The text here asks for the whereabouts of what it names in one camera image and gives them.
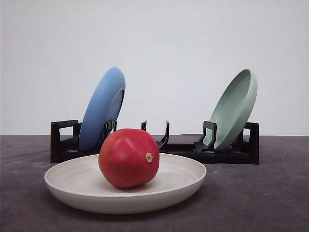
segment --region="dark gray surface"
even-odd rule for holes
[[[260,163],[206,164],[201,189],[178,205],[100,215],[66,206],[47,189],[43,176],[55,165],[49,136],[1,136],[0,231],[308,231],[309,137],[261,137]]]

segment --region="green plate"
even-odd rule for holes
[[[257,95],[254,73],[245,69],[229,84],[214,109],[210,122],[217,124],[216,151],[225,151],[246,125]],[[212,132],[207,129],[204,144],[211,141]]]

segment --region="white backdrop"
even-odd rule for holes
[[[82,121],[104,73],[126,94],[118,128],[201,133],[245,68],[258,79],[261,135],[309,135],[309,1],[3,0],[1,133]]]

